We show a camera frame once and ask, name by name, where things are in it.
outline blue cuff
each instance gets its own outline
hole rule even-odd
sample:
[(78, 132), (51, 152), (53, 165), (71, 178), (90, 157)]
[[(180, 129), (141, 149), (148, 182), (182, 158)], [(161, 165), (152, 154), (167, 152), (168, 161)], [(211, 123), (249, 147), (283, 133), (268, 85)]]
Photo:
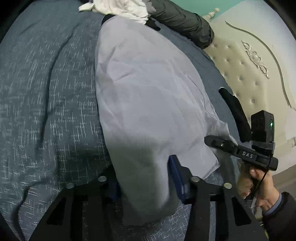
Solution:
[(272, 214), (274, 212), (274, 210), (279, 206), (279, 204), (281, 203), (281, 199), (282, 199), (282, 195), (280, 193), (279, 195), (279, 198), (278, 200), (276, 201), (276, 203), (272, 206), (271, 209), (269, 209), (267, 212), (264, 212), (263, 214), (266, 216), (266, 215), (269, 215), (269, 214)]

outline silver bolt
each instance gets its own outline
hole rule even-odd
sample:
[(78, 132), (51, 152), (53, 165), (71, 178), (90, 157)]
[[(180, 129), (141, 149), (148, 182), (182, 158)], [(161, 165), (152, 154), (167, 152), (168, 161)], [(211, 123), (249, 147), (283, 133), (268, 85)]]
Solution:
[(106, 181), (107, 181), (107, 177), (106, 177), (106, 176), (100, 176), (100, 177), (98, 178), (98, 181), (99, 181), (100, 183), (106, 182)]
[(226, 189), (231, 189), (231, 188), (232, 188), (231, 183), (224, 183), (223, 186), (224, 186)]
[(197, 176), (192, 176), (190, 180), (195, 182), (195, 183), (198, 183), (200, 181), (200, 178), (197, 177)]
[(67, 185), (66, 185), (67, 189), (71, 189), (73, 187), (75, 187), (74, 183), (67, 183)]

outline wrist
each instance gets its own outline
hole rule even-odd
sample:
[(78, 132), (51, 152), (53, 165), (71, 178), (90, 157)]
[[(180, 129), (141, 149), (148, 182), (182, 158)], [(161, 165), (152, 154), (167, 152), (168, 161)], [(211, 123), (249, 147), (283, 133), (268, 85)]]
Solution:
[(269, 192), (268, 196), (266, 198), (264, 198), (262, 205), (261, 205), (261, 209), (264, 212), (267, 212), (268, 210), (270, 210), (275, 203), (277, 202), (277, 200), (279, 199), (279, 192), (278, 190), (276, 190), (275, 188)]

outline black jacket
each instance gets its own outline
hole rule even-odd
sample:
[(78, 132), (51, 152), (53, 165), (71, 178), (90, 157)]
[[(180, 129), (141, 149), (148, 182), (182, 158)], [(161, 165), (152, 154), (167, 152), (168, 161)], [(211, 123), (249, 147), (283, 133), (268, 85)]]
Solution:
[(263, 224), (270, 241), (296, 241), (296, 201), (287, 192), (276, 210), (263, 216)]

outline hand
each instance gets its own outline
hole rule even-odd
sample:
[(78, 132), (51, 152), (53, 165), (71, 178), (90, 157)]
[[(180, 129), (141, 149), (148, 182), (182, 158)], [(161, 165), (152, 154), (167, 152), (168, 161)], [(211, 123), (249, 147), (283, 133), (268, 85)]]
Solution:
[[(238, 192), (245, 199), (251, 192), (253, 182), (251, 177), (261, 180), (264, 172), (251, 167), (250, 170), (244, 164), (241, 166), (241, 175), (238, 181)], [(272, 175), (268, 172), (259, 187), (256, 206), (261, 207), (263, 211), (268, 211), (276, 203), (279, 198), (279, 192), (274, 187)]]

